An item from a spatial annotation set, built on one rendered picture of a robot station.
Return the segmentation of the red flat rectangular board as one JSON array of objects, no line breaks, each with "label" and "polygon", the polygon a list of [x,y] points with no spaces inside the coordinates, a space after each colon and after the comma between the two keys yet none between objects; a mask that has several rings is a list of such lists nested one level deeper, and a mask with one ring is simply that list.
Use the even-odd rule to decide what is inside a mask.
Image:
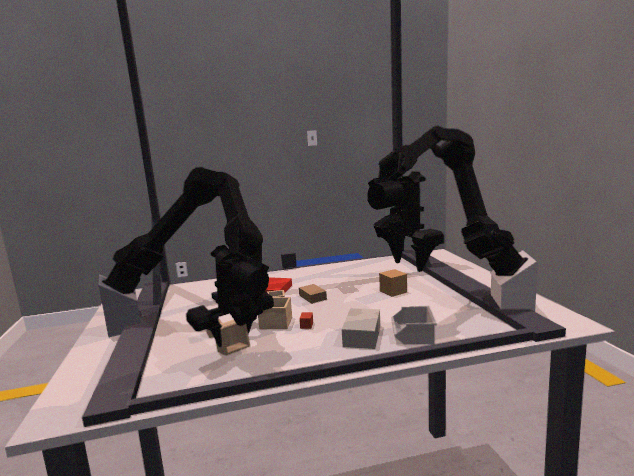
[{"label": "red flat rectangular board", "polygon": [[292,278],[271,278],[269,277],[269,285],[267,291],[284,290],[284,293],[292,286]]}]

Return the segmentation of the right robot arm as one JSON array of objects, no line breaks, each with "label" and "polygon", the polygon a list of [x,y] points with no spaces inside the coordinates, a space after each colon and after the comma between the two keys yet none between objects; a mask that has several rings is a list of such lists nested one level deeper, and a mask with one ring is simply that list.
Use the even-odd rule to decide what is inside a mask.
[{"label": "right robot arm", "polygon": [[261,294],[269,285],[269,266],[262,263],[263,236],[248,216],[239,182],[226,172],[194,168],[184,182],[183,194],[151,231],[115,252],[116,264],[102,283],[122,294],[133,293],[141,274],[148,275],[163,259],[165,243],[198,206],[217,196],[227,219],[224,235],[229,249],[221,245],[211,252],[216,262],[216,280],[242,290],[238,295],[225,295],[223,312],[229,311],[238,326],[255,321],[265,307]]}]

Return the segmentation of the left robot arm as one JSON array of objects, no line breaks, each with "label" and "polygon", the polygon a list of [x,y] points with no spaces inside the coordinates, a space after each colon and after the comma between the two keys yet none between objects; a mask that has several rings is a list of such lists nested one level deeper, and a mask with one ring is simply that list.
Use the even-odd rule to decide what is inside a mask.
[{"label": "left robot arm", "polygon": [[[420,203],[420,182],[426,178],[419,171],[399,177],[415,165],[421,154],[432,149],[434,155],[453,170],[467,218],[466,227],[461,229],[467,249],[479,259],[486,257],[496,276],[513,276],[528,258],[522,258],[513,247],[511,232],[500,230],[487,215],[472,166],[475,156],[472,137],[459,129],[440,126],[427,132],[412,144],[400,146],[380,160],[378,178],[368,182],[368,203],[376,210]],[[446,142],[441,147],[435,145],[441,140]],[[374,223],[377,237],[390,240],[410,231],[406,214],[402,210],[399,213],[390,208],[389,215]]]}]

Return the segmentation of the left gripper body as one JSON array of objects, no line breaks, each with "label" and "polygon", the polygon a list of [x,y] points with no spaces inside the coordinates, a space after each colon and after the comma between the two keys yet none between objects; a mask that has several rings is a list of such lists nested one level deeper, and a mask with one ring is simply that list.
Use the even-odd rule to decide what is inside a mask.
[{"label": "left gripper body", "polygon": [[[420,212],[424,211],[424,207],[420,206],[420,203],[410,205],[399,204],[392,208],[395,209],[395,213],[397,214],[400,214],[400,210],[404,211],[404,214],[406,214],[410,231],[402,232],[400,234],[412,237],[414,245],[420,247],[430,247],[444,243],[444,234],[441,231],[434,229],[423,230],[424,224],[420,223]],[[420,229],[422,230],[420,231]],[[414,234],[414,232],[416,233]]]}]

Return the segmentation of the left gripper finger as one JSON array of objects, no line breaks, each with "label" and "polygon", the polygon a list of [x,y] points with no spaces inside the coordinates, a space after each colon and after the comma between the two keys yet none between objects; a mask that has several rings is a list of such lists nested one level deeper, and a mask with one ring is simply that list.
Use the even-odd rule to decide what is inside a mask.
[{"label": "left gripper finger", "polygon": [[395,263],[400,263],[404,246],[405,235],[399,234],[390,240],[386,240],[390,246]]},{"label": "left gripper finger", "polygon": [[415,250],[415,253],[416,253],[416,265],[417,265],[418,272],[421,272],[423,270],[428,258],[430,257],[432,251],[434,250],[436,246],[439,246],[439,245],[434,245],[430,247],[419,247],[416,245],[411,245],[411,247]]}]

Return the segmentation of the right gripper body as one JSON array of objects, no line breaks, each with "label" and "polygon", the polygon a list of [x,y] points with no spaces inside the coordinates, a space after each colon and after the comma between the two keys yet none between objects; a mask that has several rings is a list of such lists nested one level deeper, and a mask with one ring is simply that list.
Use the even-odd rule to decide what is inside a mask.
[{"label": "right gripper body", "polygon": [[[230,314],[229,311],[227,311],[227,314],[223,312],[223,301],[224,301],[225,295],[227,293],[229,295],[229,292],[232,292],[232,295],[238,295],[242,291],[239,288],[235,287],[234,285],[223,285],[218,283],[217,281],[214,281],[214,285],[217,287],[218,298],[215,298],[215,302],[218,304],[218,307],[208,310],[204,305],[202,305],[202,306],[189,309],[186,313],[186,321],[197,332],[200,332],[200,331],[209,329],[212,326],[218,325],[219,324],[218,318],[220,316]],[[264,297],[264,301],[265,301],[265,307],[263,311],[273,308],[274,306],[273,297],[269,295],[267,292],[264,292],[262,296]],[[214,318],[211,315],[211,313],[213,314]],[[215,323],[214,323],[214,320],[215,320]]]}]

